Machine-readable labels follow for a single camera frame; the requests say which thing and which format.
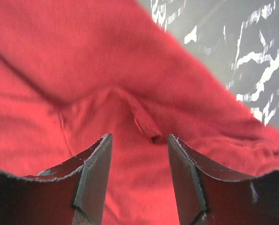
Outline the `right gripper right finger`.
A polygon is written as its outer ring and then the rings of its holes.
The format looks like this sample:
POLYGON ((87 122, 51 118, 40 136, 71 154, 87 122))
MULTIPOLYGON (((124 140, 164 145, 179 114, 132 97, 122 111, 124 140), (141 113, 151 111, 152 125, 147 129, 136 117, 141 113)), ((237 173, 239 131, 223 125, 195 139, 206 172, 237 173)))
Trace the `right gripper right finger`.
POLYGON ((250 176, 168 138, 179 223, 182 225, 279 225, 279 169, 250 176))

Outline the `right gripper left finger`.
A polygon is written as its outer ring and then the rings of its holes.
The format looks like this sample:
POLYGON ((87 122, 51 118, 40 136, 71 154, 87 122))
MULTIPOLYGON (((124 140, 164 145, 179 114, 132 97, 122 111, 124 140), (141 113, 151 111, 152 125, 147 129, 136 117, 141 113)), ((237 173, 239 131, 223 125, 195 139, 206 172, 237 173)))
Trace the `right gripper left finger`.
POLYGON ((112 135, 37 176, 0 170, 0 225, 99 225, 112 135))

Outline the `dark red t shirt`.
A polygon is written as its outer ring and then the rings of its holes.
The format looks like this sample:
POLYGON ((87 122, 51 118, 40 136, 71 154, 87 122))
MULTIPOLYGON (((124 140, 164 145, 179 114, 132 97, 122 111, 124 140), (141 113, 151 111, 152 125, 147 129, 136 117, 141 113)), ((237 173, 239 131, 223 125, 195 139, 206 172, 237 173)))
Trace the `dark red t shirt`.
POLYGON ((279 167, 265 127, 133 0, 0 0, 0 168, 36 174, 114 136, 105 225, 176 225, 175 134, 251 175, 279 167))

